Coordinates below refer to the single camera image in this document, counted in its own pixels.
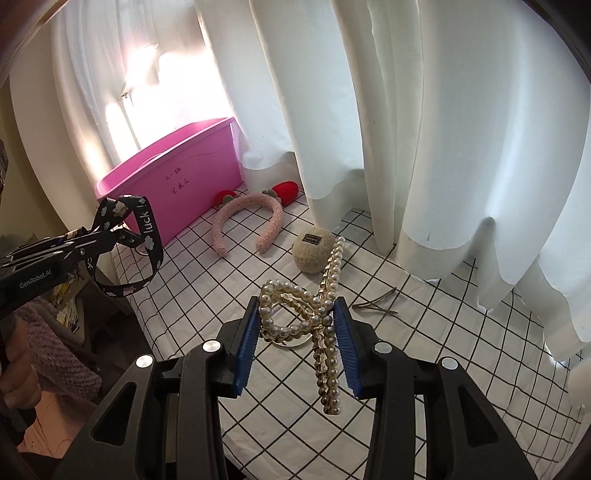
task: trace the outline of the pearl hair clip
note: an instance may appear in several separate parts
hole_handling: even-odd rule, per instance
[[[312,335],[316,385],[327,415],[340,413],[336,328],[329,314],[337,297],[344,248],[344,237],[337,237],[316,295],[283,280],[267,281],[259,295],[261,338],[267,342],[283,343]],[[303,320],[299,325],[290,327],[275,325],[271,313],[277,305],[287,305]]]

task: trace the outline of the sheer curtain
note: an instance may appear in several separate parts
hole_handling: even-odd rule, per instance
[[[232,114],[191,0],[72,0],[52,43],[61,107],[92,183],[179,127]]]
[[[80,0],[59,16],[56,76],[79,92],[62,108],[94,126],[101,168],[232,111],[253,191],[297,181],[329,229],[370,210],[379,249],[425,280],[476,257],[482,307],[518,288],[556,360],[591,340],[589,82],[522,0]],[[129,61],[153,44],[129,107]]]

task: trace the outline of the sunlight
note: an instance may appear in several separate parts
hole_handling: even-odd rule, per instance
[[[142,85],[123,98],[139,146],[145,148],[173,132],[175,106],[160,85]]]
[[[86,167],[89,169],[89,173],[95,180],[100,180],[111,171],[111,165],[103,154],[103,149],[98,147],[95,142],[83,140],[82,145],[84,151],[84,158],[86,159]]]
[[[164,53],[158,61],[161,87],[175,104],[176,127],[232,116],[232,109],[209,50],[196,55]]]
[[[138,152],[138,147],[129,130],[121,107],[117,103],[110,103],[107,105],[105,117],[109,133],[111,134],[115,149],[121,161],[123,162],[133,157]]]
[[[130,55],[123,93],[143,84],[150,67],[154,63],[157,48],[157,43],[146,45]]]

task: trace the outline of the lanyard strap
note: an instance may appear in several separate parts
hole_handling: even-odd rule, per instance
[[[92,224],[92,232],[112,230],[121,225],[123,221],[133,213],[139,227],[139,235],[142,237],[146,252],[152,265],[152,273],[142,280],[124,285],[105,285],[96,279],[96,264],[99,257],[86,260],[86,269],[98,287],[109,297],[126,297],[144,288],[156,275],[162,265],[164,249],[162,240],[156,227],[154,213],[146,197],[124,195],[118,200],[104,198],[96,212],[95,221]]]

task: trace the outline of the beige plush ball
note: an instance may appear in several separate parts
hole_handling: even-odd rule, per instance
[[[331,232],[310,227],[295,240],[291,255],[302,272],[318,273],[324,270],[334,244],[335,236]]]

